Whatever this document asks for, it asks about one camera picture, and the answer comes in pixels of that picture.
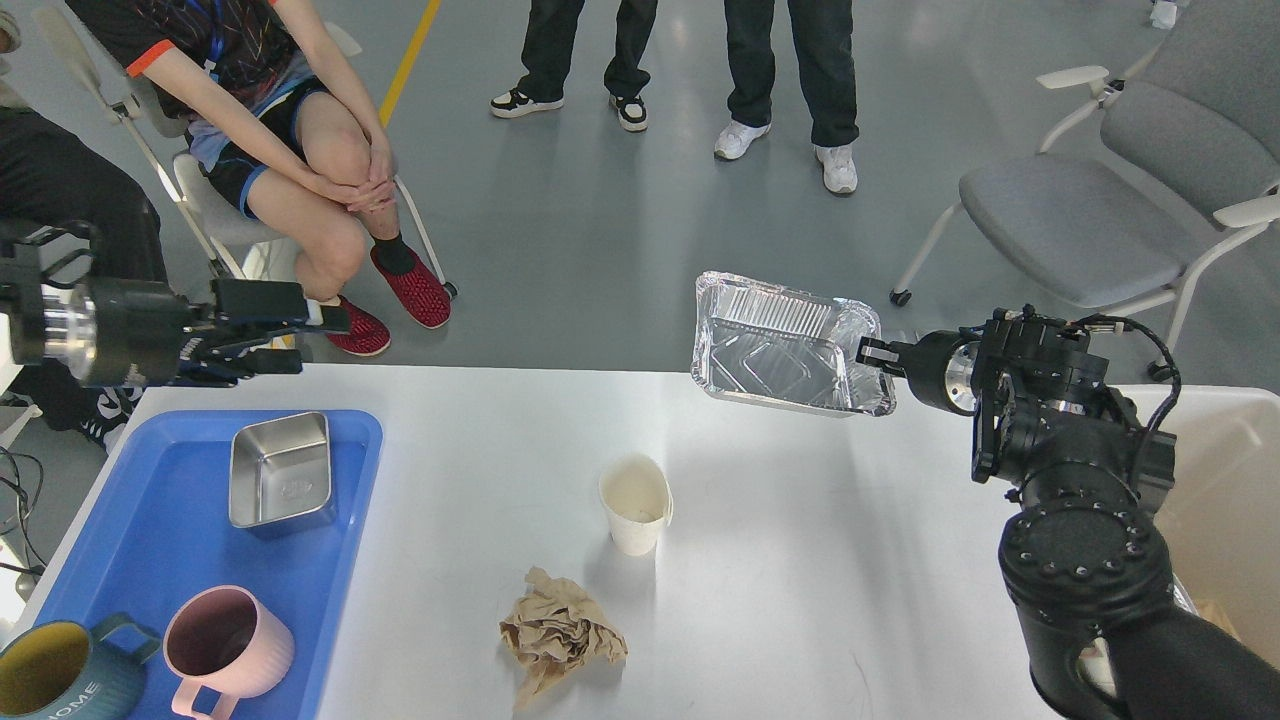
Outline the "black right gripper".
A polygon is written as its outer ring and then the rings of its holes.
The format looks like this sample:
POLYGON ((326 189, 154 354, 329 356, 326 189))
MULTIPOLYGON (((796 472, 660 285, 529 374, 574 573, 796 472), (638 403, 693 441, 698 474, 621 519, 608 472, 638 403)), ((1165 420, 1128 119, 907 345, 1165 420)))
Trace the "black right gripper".
POLYGON ((914 345, 861 338, 856 361, 886 375, 906 379, 911 393, 927 406, 974 416, 977 397, 972 375, 978 345, 956 331, 936 331, 914 345))

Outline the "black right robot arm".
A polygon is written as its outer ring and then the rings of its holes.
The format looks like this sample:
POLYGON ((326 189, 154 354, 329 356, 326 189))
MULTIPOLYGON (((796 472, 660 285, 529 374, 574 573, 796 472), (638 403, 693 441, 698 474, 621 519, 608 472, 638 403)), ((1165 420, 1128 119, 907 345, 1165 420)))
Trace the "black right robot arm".
POLYGON ((1174 483, 1174 434, 1105 383, 1091 333, 1144 332, 1124 316, 1074 322, 998 309, 983 327, 916 343, 864 338, 858 361, 908 380, 925 405, 973 420, 972 477, 1010 482, 1020 509, 998 543, 1039 697, 1070 719, 1275 719, 1277 670, 1179 609, 1152 521, 1174 483))

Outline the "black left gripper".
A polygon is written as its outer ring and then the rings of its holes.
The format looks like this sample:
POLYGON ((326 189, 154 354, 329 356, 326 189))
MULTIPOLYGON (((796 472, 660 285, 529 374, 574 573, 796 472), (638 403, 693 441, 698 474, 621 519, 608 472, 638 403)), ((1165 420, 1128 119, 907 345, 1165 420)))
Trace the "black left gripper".
POLYGON ((193 338, 202 323, 233 336, 349 332, 349 314, 306 299, 284 281, 216 278, 212 301, 196 304, 163 282, 44 281, 44 356, 86 387, 234 387, 256 375, 303 370, 293 348, 216 346, 193 338))

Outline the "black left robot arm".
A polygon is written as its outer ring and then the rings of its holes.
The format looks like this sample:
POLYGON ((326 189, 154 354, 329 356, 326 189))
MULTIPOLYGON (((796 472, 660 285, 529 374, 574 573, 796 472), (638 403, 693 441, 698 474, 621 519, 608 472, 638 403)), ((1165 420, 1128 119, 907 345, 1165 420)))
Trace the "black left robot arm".
POLYGON ((3 220, 3 311, 19 365, 55 357, 83 386, 230 387, 259 374, 297 374, 293 348, 270 348, 294 333, 349 331, 342 307, 306 299, 294 282, 212 279, 212 299, 192 304, 168 284, 86 275, 59 281, 90 255, 77 249, 50 266, 40 249, 60 227, 3 220))

